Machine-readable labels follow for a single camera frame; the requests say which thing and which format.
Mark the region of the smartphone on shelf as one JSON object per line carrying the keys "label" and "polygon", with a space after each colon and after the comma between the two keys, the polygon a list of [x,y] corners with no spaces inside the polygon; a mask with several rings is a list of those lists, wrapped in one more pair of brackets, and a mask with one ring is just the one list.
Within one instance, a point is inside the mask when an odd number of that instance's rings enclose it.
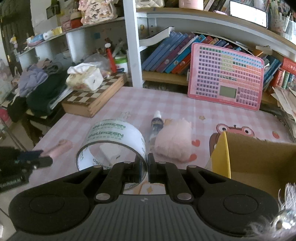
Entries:
{"label": "smartphone on shelf", "polygon": [[261,9],[236,1],[230,1],[229,9],[230,16],[246,20],[264,28],[268,27],[267,13]]}

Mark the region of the row of blue books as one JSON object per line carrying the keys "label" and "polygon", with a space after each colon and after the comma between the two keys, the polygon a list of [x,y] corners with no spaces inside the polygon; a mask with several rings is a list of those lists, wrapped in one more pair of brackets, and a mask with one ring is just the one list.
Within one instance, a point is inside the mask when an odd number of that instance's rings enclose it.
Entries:
{"label": "row of blue books", "polygon": [[201,33],[171,32],[155,46],[149,47],[142,61],[142,70],[158,73],[179,73],[191,59],[191,45],[204,43],[242,51],[242,47],[226,39]]}

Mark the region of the white quilted pearl handbag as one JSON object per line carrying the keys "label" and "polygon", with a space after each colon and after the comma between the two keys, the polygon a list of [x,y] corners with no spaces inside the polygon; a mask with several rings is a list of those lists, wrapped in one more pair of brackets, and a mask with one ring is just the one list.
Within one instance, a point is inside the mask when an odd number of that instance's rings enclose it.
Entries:
{"label": "white quilted pearl handbag", "polygon": [[136,8],[162,8],[165,6],[164,0],[135,0]]}

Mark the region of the stack of papers and books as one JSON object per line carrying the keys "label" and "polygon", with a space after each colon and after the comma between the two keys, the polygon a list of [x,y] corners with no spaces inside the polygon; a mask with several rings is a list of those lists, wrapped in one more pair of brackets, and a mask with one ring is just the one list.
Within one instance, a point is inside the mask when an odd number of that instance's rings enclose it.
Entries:
{"label": "stack of papers and books", "polygon": [[280,108],[295,121],[295,91],[290,87],[275,87],[273,91],[272,96],[278,101]]}

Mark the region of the pile of dark clothes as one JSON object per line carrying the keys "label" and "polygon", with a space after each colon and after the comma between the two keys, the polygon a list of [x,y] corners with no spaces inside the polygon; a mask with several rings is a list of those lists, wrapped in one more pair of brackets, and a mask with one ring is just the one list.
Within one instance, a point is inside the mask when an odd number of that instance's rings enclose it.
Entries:
{"label": "pile of dark clothes", "polygon": [[38,117],[52,114],[57,104],[69,93],[67,70],[73,64],[70,57],[60,53],[53,60],[46,59],[22,72],[18,91],[8,104],[11,120],[18,122],[28,110]]}

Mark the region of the clear packing tape roll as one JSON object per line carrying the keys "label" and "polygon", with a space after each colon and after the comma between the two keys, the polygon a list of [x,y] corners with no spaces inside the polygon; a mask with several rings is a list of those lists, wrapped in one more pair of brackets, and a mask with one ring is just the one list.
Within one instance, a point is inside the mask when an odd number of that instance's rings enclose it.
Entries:
{"label": "clear packing tape roll", "polygon": [[141,132],[120,119],[107,119],[94,124],[76,155],[79,171],[100,165],[111,169],[120,162],[139,162],[136,173],[142,182],[147,174],[147,154]]}

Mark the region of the pink fluffy plush ball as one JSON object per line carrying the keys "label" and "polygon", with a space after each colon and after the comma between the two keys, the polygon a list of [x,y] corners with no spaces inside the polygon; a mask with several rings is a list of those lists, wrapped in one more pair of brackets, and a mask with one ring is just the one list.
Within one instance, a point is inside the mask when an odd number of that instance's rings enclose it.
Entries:
{"label": "pink fluffy plush ball", "polygon": [[156,136],[154,152],[181,162],[189,161],[192,154],[192,123],[184,118],[165,123]]}

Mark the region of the white shelf frame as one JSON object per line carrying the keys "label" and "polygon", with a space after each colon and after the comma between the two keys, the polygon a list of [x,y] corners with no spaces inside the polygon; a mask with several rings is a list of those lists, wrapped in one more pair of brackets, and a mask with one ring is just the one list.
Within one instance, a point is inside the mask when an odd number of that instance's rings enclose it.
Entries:
{"label": "white shelf frame", "polygon": [[269,46],[273,51],[295,61],[295,44],[246,20],[196,9],[136,9],[133,1],[124,1],[123,5],[125,15],[121,18],[69,30],[20,54],[22,68],[38,60],[52,59],[62,51],[63,44],[68,47],[72,61],[77,63],[96,48],[102,47],[105,38],[112,41],[123,39],[128,45],[132,84],[141,88],[148,75],[142,74],[140,54],[145,46],[139,41],[167,27],[174,27],[177,32],[218,35],[238,41],[251,49]]}

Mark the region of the pink keyboard learning board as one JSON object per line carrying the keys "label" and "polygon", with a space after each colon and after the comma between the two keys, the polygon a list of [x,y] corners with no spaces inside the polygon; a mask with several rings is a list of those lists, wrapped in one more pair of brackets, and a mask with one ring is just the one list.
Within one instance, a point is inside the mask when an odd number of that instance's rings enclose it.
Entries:
{"label": "pink keyboard learning board", "polygon": [[264,61],[233,49],[193,43],[188,97],[258,111]]}

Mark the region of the red pump bottle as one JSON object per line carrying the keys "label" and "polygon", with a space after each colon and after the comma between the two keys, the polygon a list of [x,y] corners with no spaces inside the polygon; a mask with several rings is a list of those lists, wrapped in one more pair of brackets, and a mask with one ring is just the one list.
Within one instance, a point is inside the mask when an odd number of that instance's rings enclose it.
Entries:
{"label": "red pump bottle", "polygon": [[105,49],[106,49],[107,57],[109,59],[111,71],[112,71],[112,73],[116,73],[117,72],[117,68],[116,68],[115,60],[112,57],[111,44],[110,43],[106,43],[105,44]]}

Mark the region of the small dropper bottle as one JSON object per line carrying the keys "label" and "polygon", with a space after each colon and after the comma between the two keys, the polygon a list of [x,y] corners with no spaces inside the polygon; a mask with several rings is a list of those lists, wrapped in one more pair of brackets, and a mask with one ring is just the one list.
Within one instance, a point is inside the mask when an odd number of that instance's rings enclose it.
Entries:
{"label": "small dropper bottle", "polygon": [[162,119],[161,112],[157,110],[154,113],[154,116],[151,120],[151,128],[150,128],[149,138],[148,138],[149,148],[151,148],[154,145],[156,137],[163,127],[164,127],[164,121]]}

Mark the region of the pink stick handheld device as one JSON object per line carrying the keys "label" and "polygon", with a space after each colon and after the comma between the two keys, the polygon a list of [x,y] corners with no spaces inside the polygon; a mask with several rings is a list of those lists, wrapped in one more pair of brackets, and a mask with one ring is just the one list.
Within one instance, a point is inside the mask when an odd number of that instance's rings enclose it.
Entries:
{"label": "pink stick handheld device", "polygon": [[48,149],[47,151],[43,151],[40,154],[40,157],[51,157],[52,159],[56,159],[62,154],[68,152],[73,147],[73,144],[69,140],[60,140],[57,145]]}

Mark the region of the yellow cardboard box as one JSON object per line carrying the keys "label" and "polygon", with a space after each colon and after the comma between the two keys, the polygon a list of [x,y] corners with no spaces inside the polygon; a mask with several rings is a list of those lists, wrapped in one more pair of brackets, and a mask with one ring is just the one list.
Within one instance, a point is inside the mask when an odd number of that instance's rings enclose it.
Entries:
{"label": "yellow cardboard box", "polygon": [[295,184],[295,144],[222,132],[206,169],[283,197],[285,186]]}

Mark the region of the wooden checkered chess box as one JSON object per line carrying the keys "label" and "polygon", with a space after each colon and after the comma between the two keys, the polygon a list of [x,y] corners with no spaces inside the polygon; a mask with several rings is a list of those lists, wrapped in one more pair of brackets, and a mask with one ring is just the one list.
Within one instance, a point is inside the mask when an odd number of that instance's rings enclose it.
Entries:
{"label": "wooden checkered chess box", "polygon": [[125,73],[107,77],[95,91],[73,91],[62,101],[66,113],[92,118],[125,85]]}

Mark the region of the white tissue pack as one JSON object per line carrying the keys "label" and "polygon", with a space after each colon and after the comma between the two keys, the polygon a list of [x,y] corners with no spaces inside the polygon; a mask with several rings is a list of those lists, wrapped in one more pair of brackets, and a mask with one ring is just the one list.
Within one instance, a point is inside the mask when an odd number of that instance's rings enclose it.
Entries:
{"label": "white tissue pack", "polygon": [[77,91],[95,91],[104,81],[100,69],[88,63],[69,67],[67,74],[67,86]]}

